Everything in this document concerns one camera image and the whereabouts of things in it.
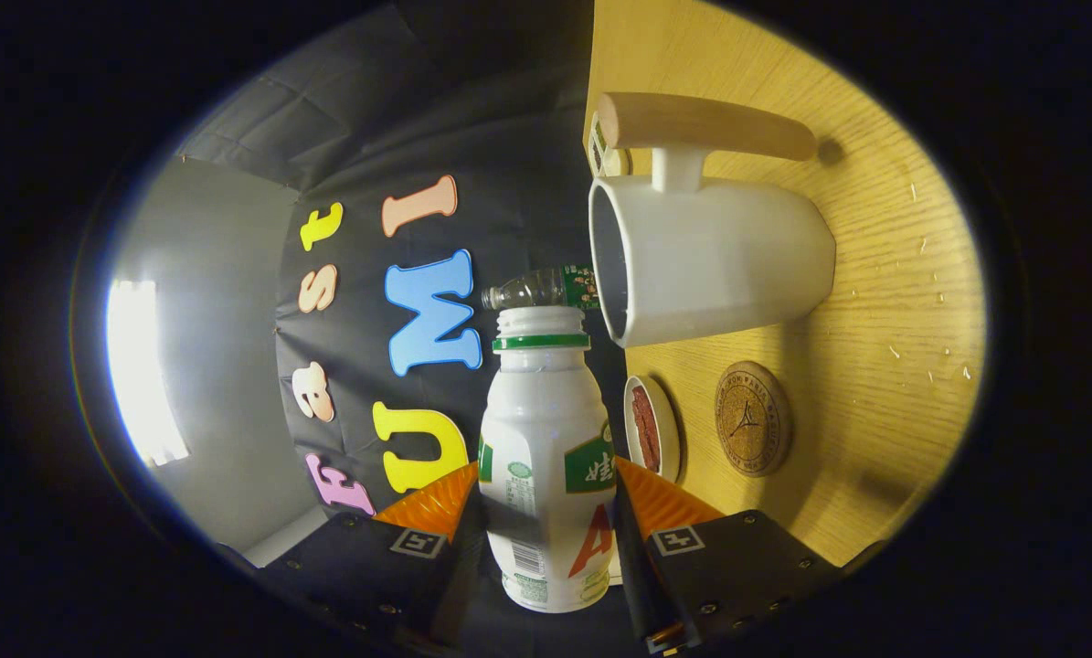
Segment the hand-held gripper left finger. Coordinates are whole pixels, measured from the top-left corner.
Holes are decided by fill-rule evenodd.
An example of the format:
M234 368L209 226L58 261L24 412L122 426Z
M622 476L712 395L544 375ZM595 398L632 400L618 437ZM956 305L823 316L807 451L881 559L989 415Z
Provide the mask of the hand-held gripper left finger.
M484 543L478 482L470 462L373 516L330 517L258 582L355 641L451 653Z

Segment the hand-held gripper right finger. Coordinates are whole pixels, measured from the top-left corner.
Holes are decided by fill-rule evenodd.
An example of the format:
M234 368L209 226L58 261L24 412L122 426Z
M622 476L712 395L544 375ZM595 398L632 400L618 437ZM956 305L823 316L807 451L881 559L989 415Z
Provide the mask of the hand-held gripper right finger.
M843 577L758 509L722 513L622 458L616 474L622 586L651 654L721 649Z

